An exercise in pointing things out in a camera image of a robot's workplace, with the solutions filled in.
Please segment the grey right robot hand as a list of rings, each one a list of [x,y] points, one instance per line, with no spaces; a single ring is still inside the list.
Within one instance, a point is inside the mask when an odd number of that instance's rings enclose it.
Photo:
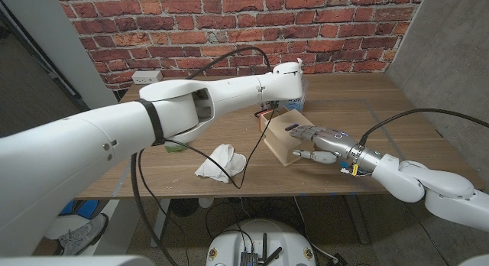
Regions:
[[[359,157],[364,147],[343,131],[313,125],[301,125],[289,131],[290,136],[312,141],[320,151],[293,150],[293,154],[322,164],[333,164],[338,158]]]

